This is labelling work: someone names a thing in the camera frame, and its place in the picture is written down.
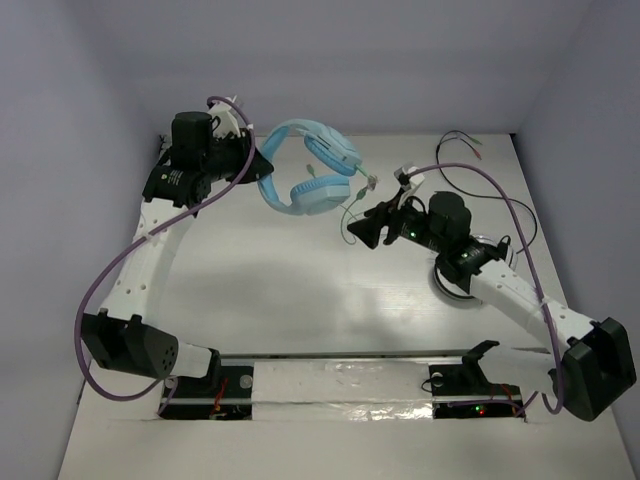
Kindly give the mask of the light blue headphones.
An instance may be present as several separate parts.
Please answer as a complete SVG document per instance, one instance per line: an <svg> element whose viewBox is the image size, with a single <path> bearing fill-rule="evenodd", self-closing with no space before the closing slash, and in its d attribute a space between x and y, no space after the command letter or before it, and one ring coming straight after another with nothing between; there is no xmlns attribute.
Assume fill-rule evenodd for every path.
<svg viewBox="0 0 640 480"><path fill-rule="evenodd" d="M294 185L289 201L277 193L273 176L258 181L258 189L273 210L290 216L315 216L338 208L351 197L350 179L364 175L362 158L356 147L336 129L309 119L290 119L278 124L262 142L260 151L271 163L290 133L297 132L307 151L331 173L319 175L307 166L309 178Z"/></svg>

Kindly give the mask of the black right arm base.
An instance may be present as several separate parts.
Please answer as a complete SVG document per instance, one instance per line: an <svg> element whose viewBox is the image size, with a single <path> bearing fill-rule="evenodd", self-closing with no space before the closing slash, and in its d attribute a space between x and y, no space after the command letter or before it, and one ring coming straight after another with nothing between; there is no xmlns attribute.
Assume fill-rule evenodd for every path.
<svg viewBox="0 0 640 480"><path fill-rule="evenodd" d="M420 389L435 398L436 419L526 418L520 388L490 383L481 371L479 361L498 345L485 340L467 351L458 364L428 368Z"/></svg>

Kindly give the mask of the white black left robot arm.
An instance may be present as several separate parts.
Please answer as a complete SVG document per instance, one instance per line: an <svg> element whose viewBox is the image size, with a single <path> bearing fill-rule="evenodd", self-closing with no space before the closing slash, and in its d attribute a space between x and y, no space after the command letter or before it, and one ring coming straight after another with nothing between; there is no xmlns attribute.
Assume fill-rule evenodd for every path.
<svg viewBox="0 0 640 480"><path fill-rule="evenodd" d="M187 377L200 394L221 386L218 352L167 332L159 307L184 235L199 208L215 197L213 183L254 182L272 170L265 160L247 166L254 150L252 129L238 121L222 105L175 115L169 142L144 186L132 244L113 262L121 268L114 286L97 313L79 308L74 331L78 355L88 351L103 369L156 381Z"/></svg>

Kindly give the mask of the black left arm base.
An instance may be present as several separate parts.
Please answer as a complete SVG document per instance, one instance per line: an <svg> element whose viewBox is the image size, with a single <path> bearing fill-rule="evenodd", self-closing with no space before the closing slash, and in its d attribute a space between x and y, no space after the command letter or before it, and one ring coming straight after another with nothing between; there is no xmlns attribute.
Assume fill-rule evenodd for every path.
<svg viewBox="0 0 640 480"><path fill-rule="evenodd" d="M157 415L164 420L243 421L252 419L252 378L225 378L214 392L196 392L183 381L166 387Z"/></svg>

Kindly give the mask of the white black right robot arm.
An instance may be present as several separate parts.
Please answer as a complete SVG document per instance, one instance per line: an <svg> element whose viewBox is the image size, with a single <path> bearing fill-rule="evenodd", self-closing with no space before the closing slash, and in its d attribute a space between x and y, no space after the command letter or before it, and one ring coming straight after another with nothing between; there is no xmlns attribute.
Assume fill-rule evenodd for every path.
<svg viewBox="0 0 640 480"><path fill-rule="evenodd" d="M381 202L347 229L371 249L403 238L435 252L442 277L544 347L526 351L485 340L468 350L459 377L473 394L511 384L552 395L578 419L595 420L636 383L626 329L613 318L598 322L539 296L506 263L506 243L484 244L471 235L470 225L462 198L437 192L427 203L414 196Z"/></svg>

